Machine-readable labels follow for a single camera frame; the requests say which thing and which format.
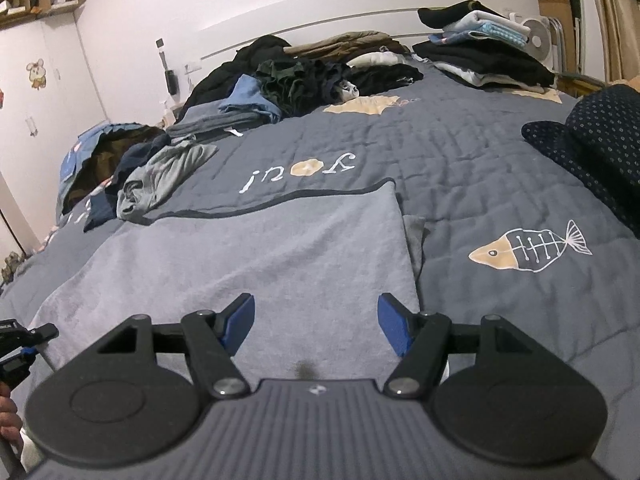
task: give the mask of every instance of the gray ribbed panel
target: gray ribbed panel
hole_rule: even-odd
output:
[[[316,396],[309,389],[327,388]],[[147,464],[75,470],[48,461],[31,480],[595,480],[593,464],[522,471],[453,446],[413,401],[372,381],[264,381],[253,396],[218,402],[186,442]]]

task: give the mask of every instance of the headboard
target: headboard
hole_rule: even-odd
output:
[[[265,34],[290,44],[319,41],[350,30],[379,30],[412,46],[426,39],[431,29],[415,12],[419,7],[446,7],[462,0],[284,0],[235,16],[196,33],[194,56],[201,70],[191,75],[194,84],[236,51]]]

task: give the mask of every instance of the beige curtain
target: beige curtain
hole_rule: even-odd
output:
[[[640,7],[638,0],[596,0],[607,81],[640,74]]]

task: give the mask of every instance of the finger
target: finger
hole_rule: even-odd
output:
[[[18,406],[11,399],[0,397],[0,412],[18,413]]]
[[[0,427],[22,429],[22,419],[16,413],[0,413]]]
[[[0,434],[9,442],[15,444],[18,447],[18,451],[22,452],[24,441],[18,428],[0,428]]]

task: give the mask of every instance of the fish head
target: fish head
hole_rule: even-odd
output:
[[[513,247],[511,247],[507,235],[477,248],[469,254],[469,259],[476,264],[488,265],[498,270],[518,268],[518,259],[513,253]]]

